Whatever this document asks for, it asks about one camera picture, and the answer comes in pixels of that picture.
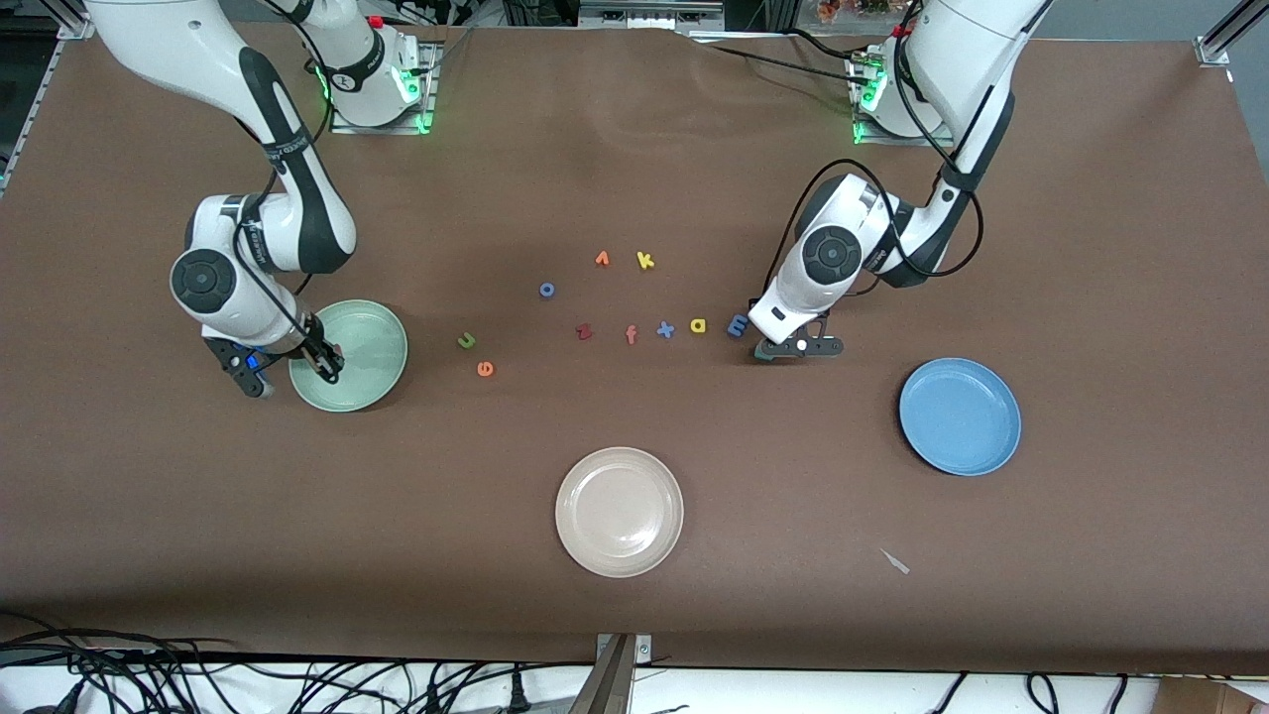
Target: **small colorful toy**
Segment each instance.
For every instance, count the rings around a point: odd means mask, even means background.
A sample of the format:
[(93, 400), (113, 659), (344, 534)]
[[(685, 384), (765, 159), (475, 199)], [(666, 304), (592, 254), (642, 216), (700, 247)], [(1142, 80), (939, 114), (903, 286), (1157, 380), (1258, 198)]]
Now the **small colorful toy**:
[(749, 328), (749, 317), (736, 315), (731, 318), (731, 323), (727, 325), (727, 334), (731, 336), (745, 336), (746, 328)]

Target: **cardboard box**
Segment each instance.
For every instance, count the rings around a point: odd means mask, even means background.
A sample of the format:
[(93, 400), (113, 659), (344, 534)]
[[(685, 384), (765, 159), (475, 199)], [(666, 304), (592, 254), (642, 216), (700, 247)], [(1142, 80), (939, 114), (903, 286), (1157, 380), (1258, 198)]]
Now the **cardboard box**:
[(1164, 677), (1150, 714), (1269, 714), (1269, 705), (1225, 682)]

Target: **brown table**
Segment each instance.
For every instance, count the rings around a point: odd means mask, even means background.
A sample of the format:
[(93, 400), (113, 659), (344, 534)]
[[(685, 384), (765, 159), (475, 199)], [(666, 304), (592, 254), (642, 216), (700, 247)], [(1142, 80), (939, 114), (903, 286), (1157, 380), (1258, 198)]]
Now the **brown table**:
[[(244, 32), (316, 117), (296, 36)], [(851, 155), (920, 199), (933, 152), (851, 146), (832, 80), (670, 33), (480, 30), (431, 136), (321, 141), (360, 243), (306, 297), (385, 302), (411, 340), (386, 401), (331, 416), (282, 372), (244, 398), (168, 293), (189, 212), (261, 185), (259, 150), (72, 44), (0, 200), (0, 600), (274, 652), (585, 659), (641, 630), (680, 665), (1264, 672), (1269, 190), (1232, 86), (1183, 43), (1075, 42), (1014, 84), (972, 265), (840, 304), (836, 361), (763, 367), (726, 321), (805, 181)], [(896, 424), (943, 355), (1022, 403), (989, 478)], [(631, 581), (552, 517), (612, 445), (687, 502)]]

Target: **white plate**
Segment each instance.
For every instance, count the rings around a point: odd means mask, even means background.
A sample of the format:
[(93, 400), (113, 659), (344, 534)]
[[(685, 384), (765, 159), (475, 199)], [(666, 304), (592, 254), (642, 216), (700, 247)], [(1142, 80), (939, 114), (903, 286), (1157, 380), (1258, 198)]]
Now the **white plate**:
[(683, 492), (656, 457), (614, 446), (586, 457), (565, 477), (556, 530), (579, 566), (608, 578), (656, 568), (683, 530)]

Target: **blue plate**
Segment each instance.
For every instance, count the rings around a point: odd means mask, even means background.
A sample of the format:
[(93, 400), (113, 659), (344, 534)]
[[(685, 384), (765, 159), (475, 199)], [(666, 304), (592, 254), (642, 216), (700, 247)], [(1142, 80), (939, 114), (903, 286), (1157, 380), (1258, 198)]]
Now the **blue plate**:
[(921, 459), (957, 477), (1004, 467), (1023, 436), (1018, 401), (1004, 380), (958, 356), (926, 363), (907, 378), (898, 421)]

